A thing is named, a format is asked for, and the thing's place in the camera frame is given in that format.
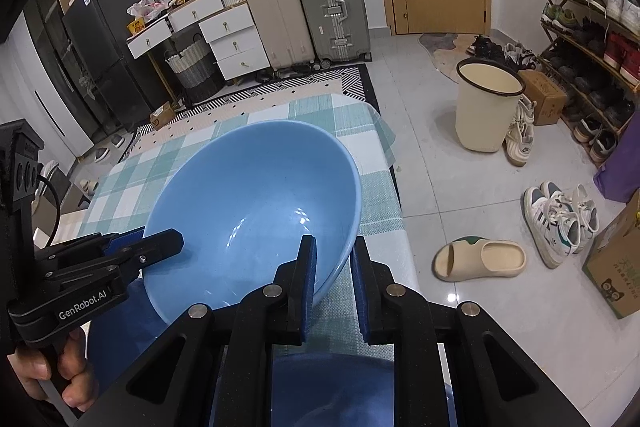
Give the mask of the shoe rack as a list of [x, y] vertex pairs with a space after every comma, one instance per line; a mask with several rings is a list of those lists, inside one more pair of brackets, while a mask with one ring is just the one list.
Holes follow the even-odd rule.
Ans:
[[639, 108], [639, 1], [547, 0], [542, 67], [568, 91], [562, 121], [601, 166]]

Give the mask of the cream waste bin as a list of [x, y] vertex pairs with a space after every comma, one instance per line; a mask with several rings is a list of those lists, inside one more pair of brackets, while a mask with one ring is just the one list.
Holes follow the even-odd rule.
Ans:
[[495, 61], [469, 57], [456, 71], [456, 132], [461, 145], [477, 153], [496, 153], [515, 116], [525, 84], [516, 72]]

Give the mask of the beige checked tablecloth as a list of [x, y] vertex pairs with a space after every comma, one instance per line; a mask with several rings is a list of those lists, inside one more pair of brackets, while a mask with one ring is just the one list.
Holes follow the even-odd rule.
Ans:
[[[79, 230], [87, 212], [88, 210], [84, 209], [64, 213], [60, 218], [60, 222], [58, 222], [58, 229], [56, 230], [55, 236], [53, 236], [51, 244], [58, 245], [59, 243], [79, 237]], [[34, 239], [34, 244], [37, 249], [46, 247], [53, 232], [54, 221], [54, 215], [48, 217], [32, 217], [32, 227], [34, 228], [34, 236], [32, 236], [32, 238]]]

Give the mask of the white drawer desk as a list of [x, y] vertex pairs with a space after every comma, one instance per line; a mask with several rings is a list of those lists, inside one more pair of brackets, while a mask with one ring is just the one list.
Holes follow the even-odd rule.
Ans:
[[165, 57], [182, 51], [200, 35], [213, 50], [226, 83], [265, 72], [267, 53], [246, 0], [191, 0], [127, 39], [138, 58], [167, 44]]

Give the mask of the small cardboard box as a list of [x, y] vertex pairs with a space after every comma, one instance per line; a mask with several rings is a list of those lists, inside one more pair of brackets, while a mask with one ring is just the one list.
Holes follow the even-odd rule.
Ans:
[[176, 118], [175, 109], [169, 102], [164, 103], [150, 115], [152, 129], [157, 131], [162, 129]]

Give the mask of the teal checked tablecloth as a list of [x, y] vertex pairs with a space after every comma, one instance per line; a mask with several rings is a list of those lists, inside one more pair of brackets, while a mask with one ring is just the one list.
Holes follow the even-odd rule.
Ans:
[[153, 310], [174, 321], [192, 303], [235, 305], [317, 243], [306, 347], [390, 359], [360, 334], [348, 256], [370, 257], [416, 288], [416, 268], [390, 175], [393, 133], [375, 110], [343, 95], [312, 96], [202, 127], [147, 135], [99, 182], [80, 233], [173, 229], [178, 256], [146, 269]]

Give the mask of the woven laundry basket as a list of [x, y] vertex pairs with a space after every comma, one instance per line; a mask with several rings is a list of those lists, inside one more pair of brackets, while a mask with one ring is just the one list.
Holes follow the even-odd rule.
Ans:
[[213, 50], [200, 35], [182, 51], [167, 55], [165, 62], [178, 78], [191, 105], [206, 101], [226, 84]]

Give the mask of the silver aluminium suitcase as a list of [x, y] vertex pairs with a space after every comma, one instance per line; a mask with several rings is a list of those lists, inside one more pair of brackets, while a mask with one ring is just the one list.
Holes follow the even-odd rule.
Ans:
[[364, 0], [300, 0], [312, 44], [321, 62], [347, 63], [371, 58]]

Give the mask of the cardboard box with print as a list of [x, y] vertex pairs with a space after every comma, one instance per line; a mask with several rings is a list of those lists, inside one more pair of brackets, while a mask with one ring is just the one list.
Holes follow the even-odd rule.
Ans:
[[596, 236], [582, 271], [618, 319], [639, 311], [639, 191]]

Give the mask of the white sneaker pair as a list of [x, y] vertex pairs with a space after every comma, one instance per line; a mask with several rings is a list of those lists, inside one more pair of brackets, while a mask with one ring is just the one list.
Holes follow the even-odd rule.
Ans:
[[600, 216], [584, 184], [565, 192], [552, 181], [529, 187], [522, 211], [538, 254], [549, 269], [580, 254], [600, 231]]

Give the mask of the purple bag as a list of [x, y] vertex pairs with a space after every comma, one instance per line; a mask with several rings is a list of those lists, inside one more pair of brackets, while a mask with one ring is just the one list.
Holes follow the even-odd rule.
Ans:
[[640, 114], [634, 113], [616, 149], [593, 177], [602, 196], [627, 204], [640, 184]]

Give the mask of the black refrigerator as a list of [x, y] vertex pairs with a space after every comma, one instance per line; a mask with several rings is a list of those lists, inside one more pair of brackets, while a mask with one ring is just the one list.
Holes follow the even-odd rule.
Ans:
[[132, 130], [170, 100], [149, 57], [135, 58], [127, 13], [140, 0], [74, 0], [63, 23], [82, 64], [119, 124]]

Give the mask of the beige slide sandal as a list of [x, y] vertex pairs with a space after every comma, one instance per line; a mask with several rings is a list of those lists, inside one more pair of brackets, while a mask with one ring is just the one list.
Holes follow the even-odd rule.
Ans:
[[465, 236], [439, 249], [432, 270], [444, 282], [457, 283], [491, 277], [517, 277], [527, 265], [518, 243]]

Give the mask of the beige suitcase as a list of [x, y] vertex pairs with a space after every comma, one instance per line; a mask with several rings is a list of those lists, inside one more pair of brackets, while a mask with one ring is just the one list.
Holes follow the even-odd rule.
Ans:
[[300, 0], [246, 1], [274, 70], [314, 62], [314, 46]]

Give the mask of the blue ceramic bowl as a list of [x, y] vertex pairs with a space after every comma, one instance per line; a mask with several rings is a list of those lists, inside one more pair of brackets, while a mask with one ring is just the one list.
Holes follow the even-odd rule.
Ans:
[[203, 146], [157, 197], [145, 235], [174, 229], [183, 247], [144, 269], [145, 291], [165, 323], [194, 303], [235, 305], [311, 235], [320, 303], [352, 251], [361, 209], [355, 161], [332, 134], [294, 120], [239, 127]]

